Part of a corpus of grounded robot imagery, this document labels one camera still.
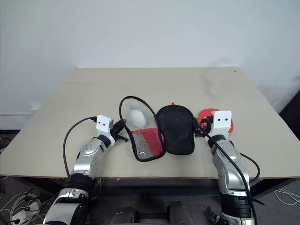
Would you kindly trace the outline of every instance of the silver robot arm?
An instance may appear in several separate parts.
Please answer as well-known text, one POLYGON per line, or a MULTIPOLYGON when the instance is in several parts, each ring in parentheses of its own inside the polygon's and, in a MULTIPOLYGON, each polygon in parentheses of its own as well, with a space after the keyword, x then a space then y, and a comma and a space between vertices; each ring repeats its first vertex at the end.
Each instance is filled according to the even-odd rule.
POLYGON ((125 120, 113 125, 111 118, 99 115, 96 123, 98 137, 94 137, 80 149, 70 178, 47 212, 43 224, 86 224, 86 204, 93 188, 98 161, 107 148, 113 146, 118 139, 127 142, 127 138, 118 135, 124 128, 125 120))
MULTIPOLYGON (((250 189, 249 174, 241 163, 240 152, 228 140, 231 115, 231 111, 212 112, 212 116, 204 120, 207 124, 206 131, 240 168, 250 189)), ((204 138, 204 143, 211 148, 212 162, 218 172, 221 194, 221 215, 215 217, 214 222, 217 225, 254 225, 251 206, 247 200, 245 185, 239 172, 207 136, 204 138)))

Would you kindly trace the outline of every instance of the white wall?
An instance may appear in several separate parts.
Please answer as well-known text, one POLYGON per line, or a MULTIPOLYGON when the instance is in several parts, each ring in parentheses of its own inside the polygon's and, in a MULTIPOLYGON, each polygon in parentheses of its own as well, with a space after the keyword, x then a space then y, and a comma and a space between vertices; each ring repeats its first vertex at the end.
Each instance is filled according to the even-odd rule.
POLYGON ((298 0, 1 0, 0 112, 30 113, 75 67, 220 66, 279 112, 300 89, 299 12, 298 0))

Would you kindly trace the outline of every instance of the floor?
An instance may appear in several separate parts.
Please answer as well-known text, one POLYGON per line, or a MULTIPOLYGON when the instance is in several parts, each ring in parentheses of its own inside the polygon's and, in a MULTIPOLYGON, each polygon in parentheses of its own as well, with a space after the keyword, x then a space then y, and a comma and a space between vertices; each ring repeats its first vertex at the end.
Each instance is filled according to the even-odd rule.
MULTIPOLYGON (((133 182, 132 180, 104 180, 103 185, 109 186, 112 182, 120 182, 126 184, 133 182)), ((144 182, 145 185, 151 184, 149 180, 140 180, 139 182, 144 182)), ((184 182, 184 180, 175 179, 163 180, 163 182, 169 182, 172 185, 174 182, 184 182)), ((300 194, 300 180, 285 187, 289 191, 300 194)), ((0 207, 6 204, 7 201, 11 199, 14 195, 20 192, 27 192, 30 187, 12 179, 6 178, 0 180, 0 190, 1 190, 1 200, 0 207)), ((282 199, 291 202, 288 196, 282 195, 282 199)), ((145 197, 145 196, 122 196, 122 197, 99 197, 98 204, 93 208, 93 212, 96 214, 94 217, 94 223, 98 225, 107 225, 118 209, 125 206, 133 206, 142 213, 145 212, 158 212, 162 213, 166 211, 166 207, 175 200, 182 201, 189 209, 193 220, 196 225, 208 225, 211 224, 207 220, 206 216, 207 208, 211 208, 211 212, 220 211, 220 202, 218 196, 157 196, 157 197, 145 197)), ((273 193, 263 196, 259 199, 265 206, 255 204, 257 217, 260 225, 298 225, 300 221, 300 204, 294 206, 288 206, 281 203, 273 193)), ((43 208, 41 214, 45 214, 49 209, 49 205, 43 208)), ((6 212, 1 214, 7 221, 8 215, 6 212)), ((164 219, 154 220, 145 219, 141 222, 145 223, 157 223, 165 225, 167 221, 164 219)), ((41 220, 36 220, 35 224, 41 223, 41 220)))

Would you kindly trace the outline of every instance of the table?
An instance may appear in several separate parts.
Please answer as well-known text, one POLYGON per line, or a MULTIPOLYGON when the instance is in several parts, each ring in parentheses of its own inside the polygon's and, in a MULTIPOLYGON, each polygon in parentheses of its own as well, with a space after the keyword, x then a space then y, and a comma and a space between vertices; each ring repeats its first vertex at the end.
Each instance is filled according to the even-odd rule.
MULTIPOLYGON (((123 97, 145 100, 157 112, 174 102, 194 116, 205 108, 231 110, 236 148, 261 167, 262 178, 300 177, 300 142, 261 92, 236 67, 217 68, 84 68, 76 69, 1 154, 0 173, 22 177, 66 177, 62 143, 68 129, 89 116, 104 114, 119 120, 123 97)), ((79 149, 95 136, 95 124, 84 122, 67 141, 69 170, 79 149)), ((127 136, 123 130, 120 135, 127 136)), ((131 144, 118 142, 109 149, 97 172, 106 178, 215 179, 217 171, 202 138, 191 155, 166 153, 138 162, 131 144)), ((250 176, 256 168, 243 159, 250 176)))

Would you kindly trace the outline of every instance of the black pouch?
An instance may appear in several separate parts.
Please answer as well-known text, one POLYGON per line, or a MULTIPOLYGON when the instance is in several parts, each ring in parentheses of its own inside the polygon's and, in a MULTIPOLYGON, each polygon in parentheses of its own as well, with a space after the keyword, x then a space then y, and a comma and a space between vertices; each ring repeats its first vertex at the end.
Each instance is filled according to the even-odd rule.
POLYGON ((126 119, 124 127, 138 161, 151 161, 165 154, 156 115, 145 101, 127 96, 120 103, 119 114, 121 120, 126 119))
POLYGON ((156 117, 167 152, 175 155, 193 153, 197 125, 191 111, 180 105, 167 105, 157 112, 156 117))

